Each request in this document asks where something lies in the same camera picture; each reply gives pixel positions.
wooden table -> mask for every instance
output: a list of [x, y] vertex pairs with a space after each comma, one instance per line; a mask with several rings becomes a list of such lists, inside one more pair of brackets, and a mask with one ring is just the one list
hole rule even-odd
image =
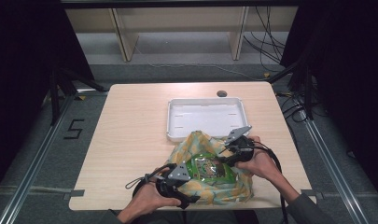
[[[212, 82], [114, 85], [105, 102], [72, 197], [72, 210], [122, 209], [133, 189], [125, 185], [162, 166], [175, 143], [166, 136], [168, 102], [174, 98], [239, 97], [250, 135], [273, 149], [285, 177], [293, 187], [311, 189], [282, 112], [268, 82]], [[279, 207], [279, 193], [268, 181], [253, 177], [255, 197], [229, 209]], [[226, 209], [223, 206], [190, 205], [187, 209]]]

plastic bag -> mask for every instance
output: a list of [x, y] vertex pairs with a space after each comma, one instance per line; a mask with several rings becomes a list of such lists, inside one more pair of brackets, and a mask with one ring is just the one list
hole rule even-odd
[[[166, 163], [181, 163], [198, 157], [199, 154], [212, 154], [217, 157], [229, 157], [231, 153], [225, 150], [224, 141], [216, 139], [201, 131], [192, 132], [182, 143], [174, 148]], [[198, 195], [201, 199], [196, 204], [228, 205], [236, 202], [246, 202], [254, 196], [252, 177], [249, 172], [231, 168], [236, 176], [234, 183], [216, 183], [192, 178], [179, 188], [179, 191], [191, 196]]]

hand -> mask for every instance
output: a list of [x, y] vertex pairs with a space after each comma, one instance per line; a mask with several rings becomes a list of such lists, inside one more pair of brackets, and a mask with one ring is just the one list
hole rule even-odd
[[[256, 147], [262, 147], [261, 144], [258, 144], [260, 143], [258, 136], [249, 136], [249, 138], [255, 141]], [[268, 153], [257, 148], [254, 149], [252, 160], [246, 162], [238, 161], [235, 163], [235, 167], [245, 169], [252, 175], [257, 175], [268, 180], [271, 180], [276, 175], [281, 175]]]
[[[258, 136], [249, 137], [255, 141], [256, 147], [262, 147]], [[255, 148], [253, 158], [250, 161], [235, 163], [235, 167], [248, 170], [252, 175], [265, 178], [270, 181], [278, 191], [284, 196], [287, 203], [292, 203], [299, 197], [299, 193], [290, 185], [285, 177], [279, 172], [275, 163], [264, 150]]]
[[180, 201], [176, 198], [162, 197], [156, 189], [156, 184], [150, 182], [136, 192], [130, 203], [119, 213], [118, 219], [123, 223], [130, 223], [137, 217], [150, 214], [160, 207], [179, 205]]

person's right hand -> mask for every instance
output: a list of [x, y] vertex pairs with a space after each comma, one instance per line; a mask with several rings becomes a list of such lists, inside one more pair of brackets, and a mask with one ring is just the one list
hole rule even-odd
[[[261, 144], [256, 143], [260, 142], [260, 138], [258, 136], [249, 136], [248, 138], [251, 138], [255, 141], [256, 147], [262, 147]], [[268, 153], [257, 148], [254, 149], [253, 158], [250, 161], [238, 161], [235, 163], [235, 167], [239, 169], [245, 169], [252, 175], [257, 175], [268, 180], [271, 180], [276, 175], [281, 175]]]
[[[262, 147], [261, 144], [256, 144], [256, 142], [260, 142], [258, 136], [249, 138], [255, 141], [256, 147]], [[257, 175], [270, 181], [284, 196], [287, 203], [292, 203], [299, 197], [299, 193], [290, 185], [281, 172], [279, 172], [271, 157], [264, 150], [255, 148], [252, 160], [246, 162], [238, 161], [235, 163], [235, 167], [246, 169], [252, 175]]]

black backdrop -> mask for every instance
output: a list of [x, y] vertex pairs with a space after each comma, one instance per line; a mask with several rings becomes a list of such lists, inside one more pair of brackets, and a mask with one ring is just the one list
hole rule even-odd
[[[378, 190], [378, 1], [341, 1], [327, 45], [311, 62], [325, 104]], [[298, 60], [325, 6], [299, 8], [281, 64]]]
[[57, 67], [93, 79], [64, 10], [0, 0], [0, 182], [31, 130]]

